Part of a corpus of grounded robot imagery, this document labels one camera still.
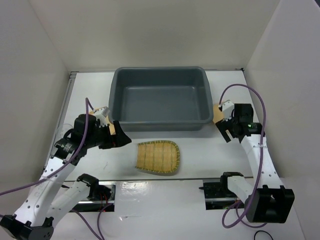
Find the yellow plate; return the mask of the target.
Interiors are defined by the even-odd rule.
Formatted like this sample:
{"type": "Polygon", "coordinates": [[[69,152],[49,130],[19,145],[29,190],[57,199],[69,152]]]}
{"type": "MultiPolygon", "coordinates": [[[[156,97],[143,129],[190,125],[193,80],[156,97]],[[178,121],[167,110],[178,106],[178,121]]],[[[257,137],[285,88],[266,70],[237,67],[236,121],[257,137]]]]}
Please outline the yellow plate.
{"type": "Polygon", "coordinates": [[[225,119],[224,113],[219,109],[219,105],[215,103],[213,105],[213,123],[216,124],[219,121],[225,119]]]}
{"type": "Polygon", "coordinates": [[[110,134],[111,134],[111,135],[114,135],[114,134],[115,134],[115,129],[114,129],[113,123],[110,122],[110,124],[108,125],[108,127],[109,127],[110,134]]]}

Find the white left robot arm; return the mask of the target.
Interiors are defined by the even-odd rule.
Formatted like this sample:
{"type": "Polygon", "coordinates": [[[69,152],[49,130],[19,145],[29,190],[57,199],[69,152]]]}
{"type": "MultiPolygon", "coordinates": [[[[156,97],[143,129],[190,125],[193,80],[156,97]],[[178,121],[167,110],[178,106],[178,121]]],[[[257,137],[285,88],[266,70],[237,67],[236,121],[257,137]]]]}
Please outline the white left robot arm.
{"type": "Polygon", "coordinates": [[[73,128],[55,143],[56,151],[27,199],[12,215],[1,218],[0,226],[8,235],[16,240],[49,240],[58,222],[78,202],[85,198],[94,200],[101,194],[99,180],[83,173],[62,195],[56,196],[88,149],[106,150],[131,143],[119,121],[112,125],[114,133],[106,120],[97,115],[81,114],[75,119],[73,128]]]}

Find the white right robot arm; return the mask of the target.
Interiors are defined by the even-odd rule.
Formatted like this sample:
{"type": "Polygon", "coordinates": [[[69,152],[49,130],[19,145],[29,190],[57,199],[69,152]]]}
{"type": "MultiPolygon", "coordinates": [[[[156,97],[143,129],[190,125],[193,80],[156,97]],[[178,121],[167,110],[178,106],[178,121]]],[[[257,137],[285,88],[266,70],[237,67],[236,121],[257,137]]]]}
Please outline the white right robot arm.
{"type": "Polygon", "coordinates": [[[214,104],[213,112],[213,122],[224,140],[229,143],[237,139],[244,149],[255,181],[251,185],[240,172],[224,172],[220,193],[225,197],[235,194],[244,204],[243,212],[250,223],[285,223],[295,195],[276,172],[263,125],[254,122],[252,105],[227,100],[214,104]]]}

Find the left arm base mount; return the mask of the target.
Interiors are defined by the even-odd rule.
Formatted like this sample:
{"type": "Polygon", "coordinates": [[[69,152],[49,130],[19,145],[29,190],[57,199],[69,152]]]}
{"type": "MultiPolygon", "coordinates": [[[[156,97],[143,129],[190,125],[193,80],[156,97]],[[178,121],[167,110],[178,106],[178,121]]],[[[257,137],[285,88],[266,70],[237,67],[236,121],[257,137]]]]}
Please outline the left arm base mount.
{"type": "Polygon", "coordinates": [[[116,197],[115,181],[100,181],[99,190],[94,198],[84,198],[73,210],[79,213],[114,212],[116,197]]]}

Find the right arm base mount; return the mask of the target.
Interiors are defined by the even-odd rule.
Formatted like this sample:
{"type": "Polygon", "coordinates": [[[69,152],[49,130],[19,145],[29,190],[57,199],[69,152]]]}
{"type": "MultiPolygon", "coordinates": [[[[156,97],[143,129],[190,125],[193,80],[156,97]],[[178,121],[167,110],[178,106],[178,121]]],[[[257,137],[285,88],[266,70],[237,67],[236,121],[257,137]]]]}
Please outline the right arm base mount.
{"type": "Polygon", "coordinates": [[[225,191],[217,178],[204,179],[199,187],[204,193],[206,210],[226,210],[239,199],[230,191],[225,191]]]}

